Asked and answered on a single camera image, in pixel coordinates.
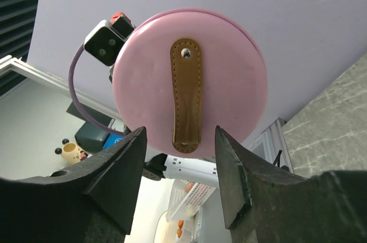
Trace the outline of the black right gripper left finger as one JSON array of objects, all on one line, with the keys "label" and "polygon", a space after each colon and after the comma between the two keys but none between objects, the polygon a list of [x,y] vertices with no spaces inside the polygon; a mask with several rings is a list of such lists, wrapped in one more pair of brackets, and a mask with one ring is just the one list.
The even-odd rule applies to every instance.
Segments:
[{"label": "black right gripper left finger", "polygon": [[2,242],[123,242],[131,233],[147,134],[47,177],[1,179]]}]

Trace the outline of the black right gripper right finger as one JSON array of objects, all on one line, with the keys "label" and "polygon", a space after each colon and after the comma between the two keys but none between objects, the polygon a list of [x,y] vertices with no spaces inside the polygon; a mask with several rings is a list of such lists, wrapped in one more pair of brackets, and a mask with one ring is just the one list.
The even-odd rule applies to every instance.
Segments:
[{"label": "black right gripper right finger", "polygon": [[215,153],[233,242],[365,242],[366,172],[304,178],[243,147],[221,127]]}]

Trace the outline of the pink round lid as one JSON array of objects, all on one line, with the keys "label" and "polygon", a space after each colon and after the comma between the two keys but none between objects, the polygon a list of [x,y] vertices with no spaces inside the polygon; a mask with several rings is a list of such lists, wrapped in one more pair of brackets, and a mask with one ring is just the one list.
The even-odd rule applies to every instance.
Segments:
[{"label": "pink round lid", "polygon": [[214,155],[217,126],[242,142],[266,108],[267,70],[259,47],[227,17],[178,9],[138,26],[118,53],[115,103],[131,130],[169,155]]}]

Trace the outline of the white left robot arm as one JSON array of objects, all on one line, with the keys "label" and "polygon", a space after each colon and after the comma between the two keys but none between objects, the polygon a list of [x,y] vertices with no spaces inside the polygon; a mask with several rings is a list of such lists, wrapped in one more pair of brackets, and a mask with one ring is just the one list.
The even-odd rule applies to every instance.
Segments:
[{"label": "white left robot arm", "polygon": [[158,154],[145,163],[142,176],[152,181],[179,179],[219,188],[216,164],[201,159]]}]

